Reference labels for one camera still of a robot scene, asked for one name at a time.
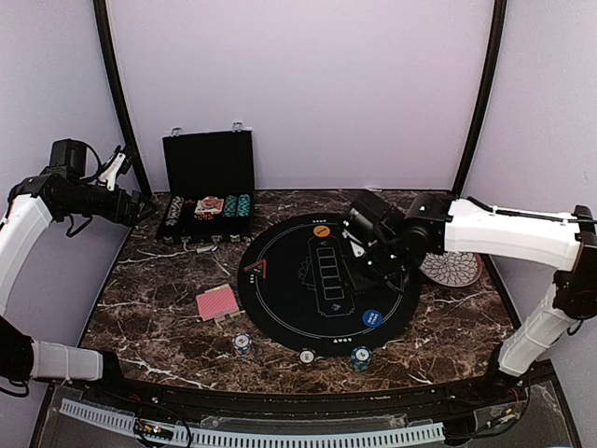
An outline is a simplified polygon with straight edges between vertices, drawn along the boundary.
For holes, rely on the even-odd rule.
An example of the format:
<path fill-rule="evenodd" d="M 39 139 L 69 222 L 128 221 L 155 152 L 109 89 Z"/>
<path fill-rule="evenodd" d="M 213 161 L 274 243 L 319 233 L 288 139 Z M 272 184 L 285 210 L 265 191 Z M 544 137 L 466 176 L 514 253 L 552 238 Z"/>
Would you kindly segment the blue white chip stack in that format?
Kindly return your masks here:
<path fill-rule="evenodd" d="M 236 334 L 232 338 L 232 347 L 238 357 L 252 357 L 255 354 L 253 338 L 247 333 Z"/>

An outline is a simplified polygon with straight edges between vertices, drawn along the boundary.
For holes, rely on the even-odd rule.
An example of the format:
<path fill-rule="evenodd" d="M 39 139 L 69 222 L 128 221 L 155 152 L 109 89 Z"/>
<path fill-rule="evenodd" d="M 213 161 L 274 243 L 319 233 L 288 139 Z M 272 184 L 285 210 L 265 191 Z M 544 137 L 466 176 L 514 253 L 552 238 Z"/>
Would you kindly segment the orange round blind button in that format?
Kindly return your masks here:
<path fill-rule="evenodd" d="M 313 228 L 313 234 L 319 238 L 326 238 L 331 233 L 331 229 L 326 225 L 318 225 Z"/>

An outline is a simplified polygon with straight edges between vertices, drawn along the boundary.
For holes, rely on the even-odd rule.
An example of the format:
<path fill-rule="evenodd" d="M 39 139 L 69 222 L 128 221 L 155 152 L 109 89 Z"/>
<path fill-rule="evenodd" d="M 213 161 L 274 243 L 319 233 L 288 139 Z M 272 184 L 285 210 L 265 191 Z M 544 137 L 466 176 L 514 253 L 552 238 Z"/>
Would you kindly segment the blue green chip stack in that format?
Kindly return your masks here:
<path fill-rule="evenodd" d="M 372 350 L 364 345 L 353 349 L 350 358 L 350 367 L 353 371 L 366 371 L 372 362 Z"/>

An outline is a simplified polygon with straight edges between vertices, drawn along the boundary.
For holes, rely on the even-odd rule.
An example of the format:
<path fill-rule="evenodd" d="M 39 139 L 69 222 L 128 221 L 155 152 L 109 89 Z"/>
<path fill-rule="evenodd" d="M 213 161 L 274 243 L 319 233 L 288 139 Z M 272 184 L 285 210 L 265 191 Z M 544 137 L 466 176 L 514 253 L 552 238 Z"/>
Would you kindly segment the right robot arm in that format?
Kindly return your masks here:
<path fill-rule="evenodd" d="M 490 373 L 477 382 L 476 396 L 486 405 L 508 394 L 512 378 L 526 373 L 573 325 L 596 316 L 596 220 L 586 206 L 541 213 L 473 197 L 421 195 L 402 212 L 365 191 L 340 224 L 359 250 L 347 268 L 368 284 L 397 288 L 398 276 L 430 254 L 477 253 L 553 269 L 543 299 L 501 343 Z"/>

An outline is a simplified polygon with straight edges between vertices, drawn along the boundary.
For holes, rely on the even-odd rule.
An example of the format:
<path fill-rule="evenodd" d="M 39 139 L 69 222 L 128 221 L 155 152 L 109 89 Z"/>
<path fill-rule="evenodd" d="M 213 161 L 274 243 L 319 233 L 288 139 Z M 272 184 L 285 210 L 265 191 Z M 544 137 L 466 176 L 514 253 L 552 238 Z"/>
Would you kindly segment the brown white chip stack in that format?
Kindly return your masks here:
<path fill-rule="evenodd" d="M 299 361 L 303 365 L 311 365 L 316 359 L 316 354 L 312 349 L 304 348 L 299 353 Z"/>

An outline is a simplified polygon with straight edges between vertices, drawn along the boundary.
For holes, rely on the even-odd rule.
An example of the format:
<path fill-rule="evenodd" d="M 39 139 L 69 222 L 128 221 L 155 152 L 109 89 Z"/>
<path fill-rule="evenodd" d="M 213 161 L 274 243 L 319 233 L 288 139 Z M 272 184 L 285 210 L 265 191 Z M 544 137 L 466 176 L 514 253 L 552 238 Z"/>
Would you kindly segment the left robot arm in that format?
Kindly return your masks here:
<path fill-rule="evenodd" d="M 84 381 L 95 383 L 96 393 L 112 407 L 131 400 L 131 385 L 113 372 L 115 355 L 37 340 L 13 326 L 6 313 L 22 268 L 51 223 L 81 215 L 132 228 L 156 210 L 151 199 L 137 190 L 82 184 L 58 173 L 28 177 L 13 187 L 7 215 L 1 219 L 2 377 L 13 385 L 31 380 Z"/>

